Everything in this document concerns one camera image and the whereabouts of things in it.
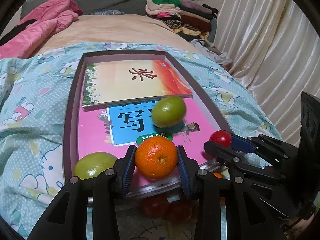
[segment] white curtain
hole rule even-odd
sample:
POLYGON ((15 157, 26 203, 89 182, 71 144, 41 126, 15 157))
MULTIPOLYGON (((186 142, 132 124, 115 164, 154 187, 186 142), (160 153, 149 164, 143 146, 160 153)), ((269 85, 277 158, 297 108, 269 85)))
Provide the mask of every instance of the white curtain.
POLYGON ((320 41, 292 0, 225 0, 214 45, 284 141, 299 145, 301 91, 320 97, 320 41))

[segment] green label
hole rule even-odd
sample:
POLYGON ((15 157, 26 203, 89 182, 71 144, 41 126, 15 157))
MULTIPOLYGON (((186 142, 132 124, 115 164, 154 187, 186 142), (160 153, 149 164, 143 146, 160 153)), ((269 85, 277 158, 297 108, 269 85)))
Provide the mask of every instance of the green label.
POLYGON ((172 134, 168 133, 168 132, 156 132, 156 133, 151 133, 151 134, 146 134, 146 135, 141 135, 137 138, 137 145, 139 146, 144 140, 150 138, 150 137, 154 137, 154 136, 163 136, 167 139, 169 139, 170 141, 173 140, 172 134))

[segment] book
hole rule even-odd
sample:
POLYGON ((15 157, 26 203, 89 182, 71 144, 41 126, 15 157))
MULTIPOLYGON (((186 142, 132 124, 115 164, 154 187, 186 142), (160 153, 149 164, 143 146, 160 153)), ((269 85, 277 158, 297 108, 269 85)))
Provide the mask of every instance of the book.
POLYGON ((82 107, 85 111, 192 91, 164 60, 119 60, 87 65, 82 107))

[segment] mandarin orange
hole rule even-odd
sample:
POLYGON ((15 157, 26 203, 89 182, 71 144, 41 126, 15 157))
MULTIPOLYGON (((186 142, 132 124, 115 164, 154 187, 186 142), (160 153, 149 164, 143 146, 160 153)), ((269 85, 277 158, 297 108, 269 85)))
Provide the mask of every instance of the mandarin orange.
POLYGON ((141 175, 148 179, 162 179, 177 166, 177 148, 169 139, 154 136, 140 144, 135 153, 135 162, 141 175))
POLYGON ((221 179, 224 179, 224 178, 225 178, 221 173, 218 173, 218 172, 213 172, 212 174, 213 174, 214 176, 216 176, 217 178, 221 178, 221 179))

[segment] bed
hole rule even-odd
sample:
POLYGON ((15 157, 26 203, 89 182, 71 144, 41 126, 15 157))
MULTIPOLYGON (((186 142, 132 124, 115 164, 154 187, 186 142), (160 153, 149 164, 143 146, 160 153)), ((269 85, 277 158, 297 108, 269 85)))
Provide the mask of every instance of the bed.
MULTIPOLYGON (((249 92, 165 24, 138 14, 80 16, 71 26, 47 39, 32 57, 0 60, 0 214, 24 238, 64 184, 62 127, 72 78, 57 73, 66 66, 77 66, 84 52, 113 49, 169 52, 203 87, 234 133, 242 137, 264 133, 280 139, 249 92)), ((249 154, 247 158, 253 165, 267 165, 257 156, 249 154)), ((122 239, 158 240, 164 237, 161 234, 168 234, 161 220, 143 219, 134 207, 117 207, 122 239)), ((222 216, 221 237, 226 239, 223 210, 222 216)), ((179 237, 191 239, 192 230, 186 228, 194 224, 191 221, 179 229, 184 233, 179 237)), ((92 239, 90 210, 87 239, 92 239)))

